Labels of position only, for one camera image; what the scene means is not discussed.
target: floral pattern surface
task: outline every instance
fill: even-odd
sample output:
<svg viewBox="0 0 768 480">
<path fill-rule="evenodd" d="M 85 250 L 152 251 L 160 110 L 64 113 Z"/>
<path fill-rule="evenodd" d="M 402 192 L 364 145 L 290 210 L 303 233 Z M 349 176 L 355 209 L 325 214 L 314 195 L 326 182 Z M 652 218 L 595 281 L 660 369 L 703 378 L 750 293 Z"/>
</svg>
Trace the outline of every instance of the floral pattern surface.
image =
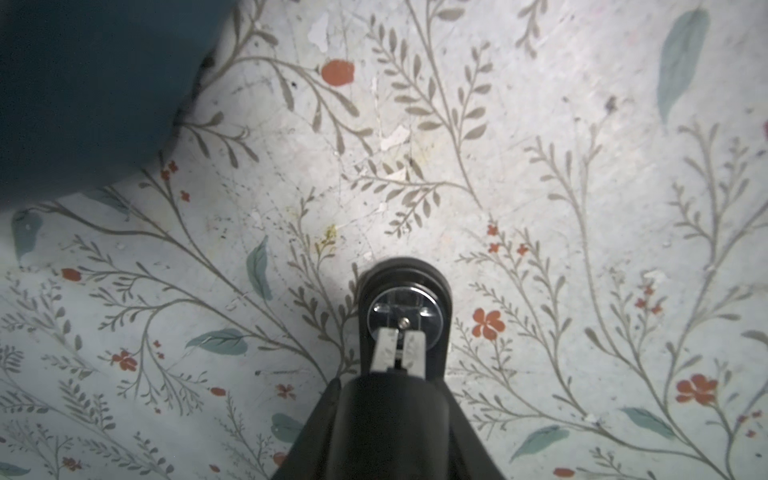
<svg viewBox="0 0 768 480">
<path fill-rule="evenodd" d="M 157 158 L 4 214 L 0 478 L 269 478 L 394 255 L 509 478 L 764 478 L 767 15 L 243 0 Z"/>
</svg>

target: black cylinder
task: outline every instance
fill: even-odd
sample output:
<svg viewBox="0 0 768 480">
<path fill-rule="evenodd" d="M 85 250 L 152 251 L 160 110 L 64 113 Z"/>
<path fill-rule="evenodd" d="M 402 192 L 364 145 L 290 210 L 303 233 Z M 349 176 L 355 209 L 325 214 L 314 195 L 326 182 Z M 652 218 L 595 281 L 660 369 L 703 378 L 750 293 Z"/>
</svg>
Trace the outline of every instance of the black cylinder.
<svg viewBox="0 0 768 480">
<path fill-rule="evenodd" d="M 424 380 L 371 373 L 341 392 L 326 480 L 446 480 L 449 406 Z"/>
</svg>

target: blurry dark blue object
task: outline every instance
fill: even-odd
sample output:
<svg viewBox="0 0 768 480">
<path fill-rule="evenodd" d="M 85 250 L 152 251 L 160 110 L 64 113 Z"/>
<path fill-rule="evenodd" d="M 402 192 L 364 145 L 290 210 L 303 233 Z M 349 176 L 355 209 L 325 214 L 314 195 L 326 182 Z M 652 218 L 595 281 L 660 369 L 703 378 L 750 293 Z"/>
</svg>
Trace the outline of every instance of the blurry dark blue object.
<svg viewBox="0 0 768 480">
<path fill-rule="evenodd" d="M 135 173 L 234 0 L 0 0 L 0 210 Z"/>
</svg>

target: orange flower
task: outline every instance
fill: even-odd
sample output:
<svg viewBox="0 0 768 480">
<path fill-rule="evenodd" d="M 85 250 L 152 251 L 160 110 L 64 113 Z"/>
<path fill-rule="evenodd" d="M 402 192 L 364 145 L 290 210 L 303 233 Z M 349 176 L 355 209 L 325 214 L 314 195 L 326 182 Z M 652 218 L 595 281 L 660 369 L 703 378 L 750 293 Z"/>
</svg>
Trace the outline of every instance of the orange flower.
<svg viewBox="0 0 768 480">
<path fill-rule="evenodd" d="M 80 272 L 78 272 L 74 268 L 62 268 L 61 276 L 63 276 L 67 280 L 70 280 L 71 282 L 79 282 L 80 279 L 83 277 L 80 274 Z"/>
<path fill-rule="evenodd" d="M 707 380 L 707 377 L 697 373 L 690 377 L 690 381 L 683 380 L 677 384 L 678 395 L 675 399 L 678 403 L 686 403 L 696 399 L 700 405 L 709 405 L 715 401 L 714 392 L 717 389 L 717 380 Z"/>
<path fill-rule="evenodd" d="M 475 314 L 472 318 L 478 323 L 475 328 L 472 329 L 472 335 L 480 337 L 482 335 L 489 340 L 496 340 L 497 333 L 501 333 L 506 328 L 504 322 L 500 320 L 501 313 L 498 310 L 488 312 L 485 315 L 485 311 L 482 308 L 475 310 Z"/>
<path fill-rule="evenodd" d="M 333 87 L 341 87 L 355 80 L 355 64 L 346 60 L 331 60 L 320 70 L 323 80 Z"/>
<path fill-rule="evenodd" d="M 562 468 L 562 467 L 556 468 L 552 473 L 554 474 L 554 476 L 560 477 L 560 478 L 570 478 L 576 474 L 576 472 L 574 472 L 570 468 Z"/>
<path fill-rule="evenodd" d="M 286 461 L 287 457 L 288 457 L 288 455 L 286 455 L 286 454 L 284 454 L 282 452 L 278 452 L 275 455 L 272 455 L 272 460 L 275 462 L 275 465 L 277 465 L 279 467 L 279 466 L 281 466 L 283 464 L 283 462 Z"/>
<path fill-rule="evenodd" d="M 285 386 L 282 383 L 280 383 L 275 388 L 277 389 L 277 396 L 282 397 L 284 399 L 287 399 L 288 397 L 290 397 L 292 400 L 296 399 L 296 394 L 291 393 L 291 390 L 293 390 L 293 385 Z"/>
<path fill-rule="evenodd" d="M 68 457 L 64 457 L 61 459 L 61 466 L 64 468 L 68 468 L 70 472 L 83 469 L 83 465 L 80 464 L 80 460 L 75 460 L 74 458 L 68 458 Z"/>
<path fill-rule="evenodd" d="M 136 371 L 136 360 L 134 360 L 133 357 L 131 357 L 131 354 L 125 350 L 123 350 L 120 355 L 113 355 L 112 362 L 117 363 L 123 371 Z"/>
</svg>

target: red flower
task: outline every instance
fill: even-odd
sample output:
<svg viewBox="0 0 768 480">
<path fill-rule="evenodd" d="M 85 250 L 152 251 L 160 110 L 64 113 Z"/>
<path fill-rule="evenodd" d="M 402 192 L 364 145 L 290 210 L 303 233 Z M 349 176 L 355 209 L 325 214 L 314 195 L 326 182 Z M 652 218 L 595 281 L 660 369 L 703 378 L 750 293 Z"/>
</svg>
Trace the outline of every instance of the red flower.
<svg viewBox="0 0 768 480">
<path fill-rule="evenodd" d="M 275 465 L 277 465 L 279 467 L 279 466 L 281 466 L 283 464 L 283 462 L 286 461 L 287 457 L 288 457 L 288 455 L 286 455 L 286 454 L 284 454 L 282 452 L 278 452 L 275 455 L 272 455 L 272 460 L 275 462 Z"/>
<path fill-rule="evenodd" d="M 320 70 L 323 80 L 333 87 L 341 87 L 355 80 L 355 64 L 345 60 L 331 60 Z"/>
<path fill-rule="evenodd" d="M 709 405 L 715 401 L 715 395 L 712 394 L 715 389 L 717 389 L 717 380 L 707 380 L 707 377 L 697 373 L 690 377 L 690 381 L 683 380 L 677 384 L 677 391 L 683 395 L 678 395 L 675 399 L 678 403 L 696 399 L 700 405 Z"/>
<path fill-rule="evenodd" d="M 290 397 L 292 400 L 296 399 L 296 394 L 291 393 L 291 390 L 293 390 L 293 385 L 285 386 L 282 383 L 280 383 L 277 387 L 277 396 L 282 397 L 284 399 L 287 399 Z"/>
<path fill-rule="evenodd" d="M 64 468 L 69 468 L 70 472 L 83 469 L 83 465 L 80 465 L 79 460 L 75 460 L 74 458 L 68 458 L 68 457 L 64 457 L 61 459 L 61 466 Z"/>
<path fill-rule="evenodd" d="M 560 478 L 570 478 L 576 474 L 576 472 L 574 472 L 570 468 L 562 468 L 562 467 L 556 468 L 552 473 L 554 473 L 554 476 L 560 477 Z"/>
<path fill-rule="evenodd" d="M 500 320 L 501 316 L 502 315 L 498 310 L 488 312 L 488 315 L 485 315 L 485 311 L 483 311 L 482 308 L 478 308 L 472 316 L 478 323 L 478 325 L 475 325 L 475 328 L 472 329 L 472 335 L 479 338 L 480 332 L 482 332 L 482 335 L 485 338 L 496 340 L 497 333 L 503 332 L 504 328 L 506 328 L 504 322 Z"/>
<path fill-rule="evenodd" d="M 123 371 L 136 371 L 136 360 L 134 360 L 133 357 L 131 357 L 131 354 L 125 350 L 123 350 L 120 355 L 113 355 L 112 362 L 116 362 Z"/>
<path fill-rule="evenodd" d="M 80 279 L 83 277 L 80 274 L 80 272 L 78 272 L 74 268 L 62 268 L 61 276 L 63 276 L 67 280 L 70 280 L 71 282 L 79 282 Z"/>
</svg>

